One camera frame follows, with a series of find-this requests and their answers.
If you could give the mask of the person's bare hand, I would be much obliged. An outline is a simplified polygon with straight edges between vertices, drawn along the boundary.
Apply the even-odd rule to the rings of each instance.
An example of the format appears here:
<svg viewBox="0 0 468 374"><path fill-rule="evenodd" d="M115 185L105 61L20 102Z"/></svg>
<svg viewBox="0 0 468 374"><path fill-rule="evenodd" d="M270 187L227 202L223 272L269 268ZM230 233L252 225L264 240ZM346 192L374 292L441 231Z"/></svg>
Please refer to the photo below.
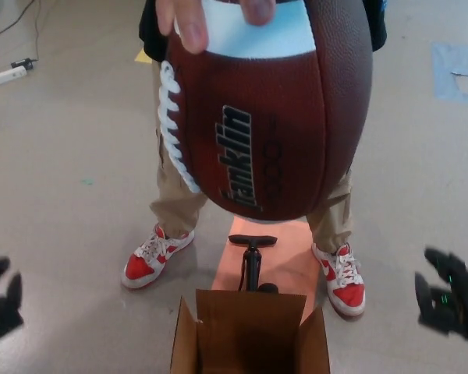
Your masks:
<svg viewBox="0 0 468 374"><path fill-rule="evenodd" d="M275 15L276 1L240 1L243 18L253 26L269 23ZM168 36L177 24L183 47L192 54L199 54L208 46L207 24L201 1L161 0L155 2L160 33Z"/></svg>

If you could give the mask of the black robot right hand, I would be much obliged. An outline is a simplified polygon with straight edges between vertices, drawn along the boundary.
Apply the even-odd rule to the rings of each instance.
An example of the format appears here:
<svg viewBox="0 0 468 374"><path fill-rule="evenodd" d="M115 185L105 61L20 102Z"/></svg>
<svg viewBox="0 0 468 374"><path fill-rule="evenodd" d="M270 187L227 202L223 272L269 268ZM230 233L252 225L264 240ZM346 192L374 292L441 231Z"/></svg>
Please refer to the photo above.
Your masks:
<svg viewBox="0 0 468 374"><path fill-rule="evenodd" d="M455 254L434 247L427 247L424 257L448 287L432 286L421 273L415 273L419 324L445 335L457 333L468 340L468 267Z"/></svg>

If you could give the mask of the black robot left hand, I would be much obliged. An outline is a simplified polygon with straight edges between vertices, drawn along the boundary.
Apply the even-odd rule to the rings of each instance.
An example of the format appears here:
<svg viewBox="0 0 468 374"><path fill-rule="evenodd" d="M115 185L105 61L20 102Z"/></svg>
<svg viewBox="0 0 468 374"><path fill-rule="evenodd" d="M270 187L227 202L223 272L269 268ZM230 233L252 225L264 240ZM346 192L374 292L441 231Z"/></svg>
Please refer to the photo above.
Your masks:
<svg viewBox="0 0 468 374"><path fill-rule="evenodd" d="M0 256L0 278L10 267L10 258ZM15 273L7 287L6 293L0 295L0 339L23 325L20 308L23 300L23 282L19 272Z"/></svg>

